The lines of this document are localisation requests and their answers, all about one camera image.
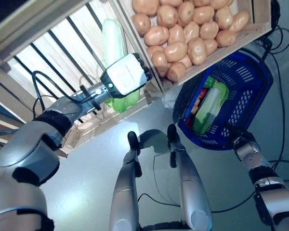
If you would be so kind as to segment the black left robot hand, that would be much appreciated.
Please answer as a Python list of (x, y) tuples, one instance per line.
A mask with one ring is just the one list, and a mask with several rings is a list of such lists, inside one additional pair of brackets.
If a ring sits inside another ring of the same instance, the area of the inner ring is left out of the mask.
[(110, 65), (100, 77), (112, 98), (123, 98), (142, 88), (152, 78), (138, 53), (130, 53)]

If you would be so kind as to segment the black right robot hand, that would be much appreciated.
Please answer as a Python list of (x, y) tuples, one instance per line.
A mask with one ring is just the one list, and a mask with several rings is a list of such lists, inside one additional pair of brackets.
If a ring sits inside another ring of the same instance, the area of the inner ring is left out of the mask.
[(224, 127), (229, 130), (229, 143), (234, 150), (246, 143), (256, 142), (254, 136), (242, 127), (236, 127), (229, 123), (225, 123)]

